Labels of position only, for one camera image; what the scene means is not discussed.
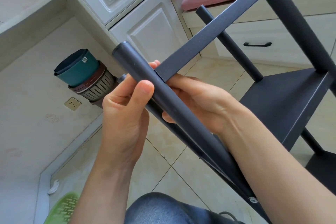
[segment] person's right hand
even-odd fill
[[[175,74],[167,85],[212,133],[220,137],[224,136],[223,130],[228,123],[233,122],[230,114],[245,108],[227,91],[195,77]],[[175,123],[166,112],[162,113],[162,117],[167,122]]]

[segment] hand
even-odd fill
[[[155,69],[160,63],[149,63]],[[149,114],[145,109],[154,85],[136,82],[129,74],[103,100],[103,137],[99,157],[114,166],[134,167],[144,147]]]
[[[227,91],[195,77],[175,74],[167,85],[212,133],[221,138],[225,137],[225,127],[231,122],[228,113],[244,108]],[[167,122],[175,123],[166,112],[162,113],[162,117]]]

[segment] black metal rack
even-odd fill
[[[112,55],[136,81],[146,79],[154,84],[154,95],[147,109],[271,223],[225,146],[166,85],[170,77],[217,37],[255,81],[240,102],[287,150],[301,135],[315,152],[306,168],[336,194],[336,174],[330,172],[336,169],[336,154],[324,151],[305,128],[327,90],[336,95],[336,65],[292,0],[266,0],[314,68],[263,77],[224,31],[256,1],[236,0],[216,18],[204,6],[199,7],[196,13],[207,25],[155,70],[128,42],[119,44]],[[176,124],[162,119],[163,110]]]

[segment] drawer handle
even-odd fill
[[[271,46],[272,43],[268,42],[266,44],[250,44],[250,43],[244,43],[244,46],[248,46],[248,47],[269,47]]]

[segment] wall socket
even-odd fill
[[[68,101],[65,102],[65,106],[68,107],[69,109],[76,111],[77,108],[81,105],[82,103],[79,102],[75,98],[70,98]]]

